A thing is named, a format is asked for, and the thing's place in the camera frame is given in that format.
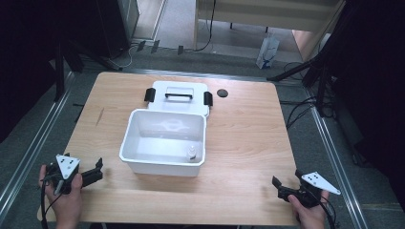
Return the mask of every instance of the hand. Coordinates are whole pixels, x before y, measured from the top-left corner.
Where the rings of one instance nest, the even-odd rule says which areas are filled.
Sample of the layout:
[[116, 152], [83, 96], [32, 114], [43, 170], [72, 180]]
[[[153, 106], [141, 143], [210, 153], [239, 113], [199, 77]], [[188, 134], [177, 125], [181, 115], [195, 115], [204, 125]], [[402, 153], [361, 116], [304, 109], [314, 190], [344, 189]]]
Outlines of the hand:
[[[39, 172], [38, 185], [42, 186], [43, 178], [46, 175], [46, 165], [41, 166]], [[69, 195], [62, 195], [57, 201], [53, 202], [59, 195], [53, 194], [53, 186], [48, 185], [45, 188], [45, 194], [50, 203], [53, 202], [52, 208], [56, 215], [57, 229], [76, 228], [80, 220], [82, 210], [81, 186], [83, 184], [81, 174], [76, 174], [72, 180], [72, 191]]]
[[[328, 191], [322, 191], [321, 202], [326, 207], [329, 197]], [[302, 229], [324, 229], [325, 228], [325, 217], [326, 213], [321, 205], [317, 205], [312, 208], [304, 207], [300, 200], [294, 195], [288, 196], [288, 201], [292, 204], [292, 213], [301, 222]]]

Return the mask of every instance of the black circular button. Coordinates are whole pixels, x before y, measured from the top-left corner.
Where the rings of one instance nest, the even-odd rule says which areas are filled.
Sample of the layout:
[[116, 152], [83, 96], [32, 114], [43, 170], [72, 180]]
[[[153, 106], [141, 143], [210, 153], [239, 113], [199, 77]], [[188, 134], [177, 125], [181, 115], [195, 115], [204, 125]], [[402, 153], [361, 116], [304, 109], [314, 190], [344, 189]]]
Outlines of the black circular button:
[[227, 90], [225, 90], [225, 89], [219, 89], [219, 90], [217, 91], [217, 95], [218, 95], [219, 97], [227, 97], [227, 96], [228, 96], [228, 92], [227, 92]]

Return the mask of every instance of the container lid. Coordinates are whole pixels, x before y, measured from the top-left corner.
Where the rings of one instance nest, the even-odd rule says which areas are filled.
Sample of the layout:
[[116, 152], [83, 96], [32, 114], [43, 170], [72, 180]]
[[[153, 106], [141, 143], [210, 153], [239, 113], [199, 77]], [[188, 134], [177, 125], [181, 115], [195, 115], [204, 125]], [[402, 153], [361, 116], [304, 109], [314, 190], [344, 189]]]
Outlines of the container lid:
[[212, 94], [203, 83], [155, 81], [148, 89], [145, 101], [148, 109], [209, 116]]

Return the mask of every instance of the white plastic container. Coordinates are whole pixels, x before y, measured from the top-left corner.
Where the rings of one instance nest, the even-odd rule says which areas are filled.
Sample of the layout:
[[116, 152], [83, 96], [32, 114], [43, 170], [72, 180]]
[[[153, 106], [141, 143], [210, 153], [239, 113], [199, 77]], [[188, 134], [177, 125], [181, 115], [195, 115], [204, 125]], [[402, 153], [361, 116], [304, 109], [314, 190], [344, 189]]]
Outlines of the white plastic container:
[[137, 109], [119, 157], [134, 173], [195, 177], [205, 160], [206, 116]]

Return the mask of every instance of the white bag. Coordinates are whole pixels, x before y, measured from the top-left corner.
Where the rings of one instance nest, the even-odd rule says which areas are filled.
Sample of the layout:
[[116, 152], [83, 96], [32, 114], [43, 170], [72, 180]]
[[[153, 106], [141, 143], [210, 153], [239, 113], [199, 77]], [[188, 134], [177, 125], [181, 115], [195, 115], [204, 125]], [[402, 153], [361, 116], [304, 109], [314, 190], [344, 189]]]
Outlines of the white bag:
[[276, 56], [280, 41], [273, 35], [266, 37], [263, 40], [262, 48], [260, 49], [259, 56], [256, 60], [256, 65], [259, 69], [271, 68], [274, 56]]

